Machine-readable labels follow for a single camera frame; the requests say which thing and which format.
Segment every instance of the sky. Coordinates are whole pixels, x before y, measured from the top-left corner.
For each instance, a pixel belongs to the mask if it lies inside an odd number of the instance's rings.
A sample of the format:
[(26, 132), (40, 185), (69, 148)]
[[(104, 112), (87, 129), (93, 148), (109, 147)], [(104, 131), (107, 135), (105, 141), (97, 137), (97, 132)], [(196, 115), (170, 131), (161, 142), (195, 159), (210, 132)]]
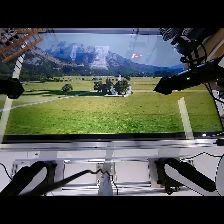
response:
[[(169, 42), (160, 35), (47, 33), (37, 46), (46, 50), (61, 41), (80, 43), (84, 46), (109, 46), (109, 50), (133, 62), (162, 67), (181, 64), (180, 57)], [(133, 54), (142, 55), (134, 58)]]

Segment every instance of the bush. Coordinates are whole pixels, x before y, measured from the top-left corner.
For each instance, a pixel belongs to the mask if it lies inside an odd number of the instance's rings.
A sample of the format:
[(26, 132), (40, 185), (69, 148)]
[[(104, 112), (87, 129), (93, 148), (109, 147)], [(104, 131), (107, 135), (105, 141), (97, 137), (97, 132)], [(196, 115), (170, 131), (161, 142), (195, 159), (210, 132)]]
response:
[(67, 93), (67, 92), (71, 92), (73, 90), (73, 88), (72, 88), (71, 84), (65, 84), (61, 90), (65, 93)]

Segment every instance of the television screen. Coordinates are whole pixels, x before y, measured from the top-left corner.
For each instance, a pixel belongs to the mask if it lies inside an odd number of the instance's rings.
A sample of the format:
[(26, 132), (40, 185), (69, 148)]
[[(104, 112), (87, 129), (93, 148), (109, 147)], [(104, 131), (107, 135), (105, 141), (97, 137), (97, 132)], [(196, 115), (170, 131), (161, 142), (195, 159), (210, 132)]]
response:
[[(161, 77), (183, 71), (181, 55), (160, 35), (45, 33), (25, 53), (6, 135), (178, 133), (184, 97), (192, 131), (223, 130), (203, 85), (170, 95), (154, 92)], [(13, 59), (0, 64), (12, 74)]]

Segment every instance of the meadow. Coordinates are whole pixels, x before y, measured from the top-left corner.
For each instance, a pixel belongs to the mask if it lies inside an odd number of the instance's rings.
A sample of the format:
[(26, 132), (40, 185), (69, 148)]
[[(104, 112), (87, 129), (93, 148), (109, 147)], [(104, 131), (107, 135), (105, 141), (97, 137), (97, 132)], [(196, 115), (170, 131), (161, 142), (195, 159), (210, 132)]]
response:
[[(13, 106), (56, 100), (11, 110), (6, 134), (183, 132), (178, 108), (181, 97), (185, 99), (194, 132), (222, 130), (215, 103), (203, 85), (165, 96), (153, 92), (159, 78), (132, 77), (131, 96), (104, 97), (93, 92), (93, 77), (70, 78), (70, 82), (24, 85), (25, 92), (13, 101)], [(61, 91), (67, 83), (73, 86), (71, 98), (63, 98), (65, 93)], [(0, 98), (0, 108), (4, 98)]]

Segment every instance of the green field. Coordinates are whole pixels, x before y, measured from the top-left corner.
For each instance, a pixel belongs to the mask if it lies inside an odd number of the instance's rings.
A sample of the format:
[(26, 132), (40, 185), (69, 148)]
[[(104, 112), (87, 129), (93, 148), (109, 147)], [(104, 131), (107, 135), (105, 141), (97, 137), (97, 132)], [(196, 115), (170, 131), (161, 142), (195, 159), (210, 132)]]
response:
[[(68, 99), (11, 110), (6, 134), (95, 134), (183, 132), (178, 100), (185, 98), (194, 132), (217, 132), (222, 127), (213, 99), (203, 85), (165, 96), (152, 90), (158, 78), (131, 78), (129, 97), (103, 97), (93, 90), (92, 77), (72, 77), (71, 82), (28, 83), (13, 106), (64, 97), (61, 88), (70, 83)], [(0, 98), (1, 108), (4, 97)]]

